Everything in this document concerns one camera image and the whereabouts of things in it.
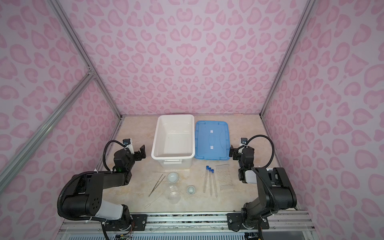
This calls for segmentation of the blue cap test tube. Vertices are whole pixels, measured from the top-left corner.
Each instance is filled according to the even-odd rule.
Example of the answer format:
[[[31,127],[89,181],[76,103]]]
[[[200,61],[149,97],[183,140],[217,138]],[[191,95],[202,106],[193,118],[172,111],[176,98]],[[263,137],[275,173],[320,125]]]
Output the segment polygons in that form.
[[[215,177],[215,170],[211,169],[211,176],[212,176],[212,184],[213,184],[213,189],[215,193],[215,197],[218,197],[218,191],[217,191],[217,183],[216,183],[216,177]]]
[[[212,169],[210,167],[208,167],[208,178],[209,178],[209,188],[210,188],[210,196],[213,195],[213,185],[212,185]]]
[[[209,175],[209,172],[210,172],[210,167],[209,167],[209,166],[206,166],[205,179],[204,179],[204,186],[203,186],[203,193],[205,193],[205,192],[206,192],[206,189],[207,189],[207,181],[208,181],[208,175]]]

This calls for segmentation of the clear glass beaker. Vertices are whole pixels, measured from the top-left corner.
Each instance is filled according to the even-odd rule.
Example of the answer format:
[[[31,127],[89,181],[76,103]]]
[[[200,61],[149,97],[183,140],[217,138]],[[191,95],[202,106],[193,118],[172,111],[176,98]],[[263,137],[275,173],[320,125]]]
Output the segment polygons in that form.
[[[181,200],[181,195],[176,186],[167,186],[166,197],[170,204],[177,204]]]

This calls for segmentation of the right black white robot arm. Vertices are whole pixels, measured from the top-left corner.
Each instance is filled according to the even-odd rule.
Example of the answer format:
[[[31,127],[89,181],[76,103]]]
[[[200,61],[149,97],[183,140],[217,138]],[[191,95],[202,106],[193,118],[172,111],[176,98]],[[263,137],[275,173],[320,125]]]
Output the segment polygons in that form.
[[[244,145],[230,148],[229,156],[239,163],[239,180],[255,184],[258,189],[258,197],[245,203],[240,213],[227,214],[228,228],[234,232],[268,229],[269,216],[297,205],[297,196],[285,169],[255,167],[254,153],[253,148]]]

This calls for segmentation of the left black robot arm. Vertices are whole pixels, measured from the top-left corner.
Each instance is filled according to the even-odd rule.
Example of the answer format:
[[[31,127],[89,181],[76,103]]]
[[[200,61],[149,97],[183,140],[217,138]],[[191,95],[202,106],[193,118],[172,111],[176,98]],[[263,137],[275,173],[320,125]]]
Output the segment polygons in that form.
[[[58,196],[59,216],[70,221],[97,221],[106,231],[131,230],[134,220],[128,206],[103,200],[103,191],[128,185],[134,164],[145,158],[144,145],[133,154],[124,148],[115,152],[113,170],[74,175]]]

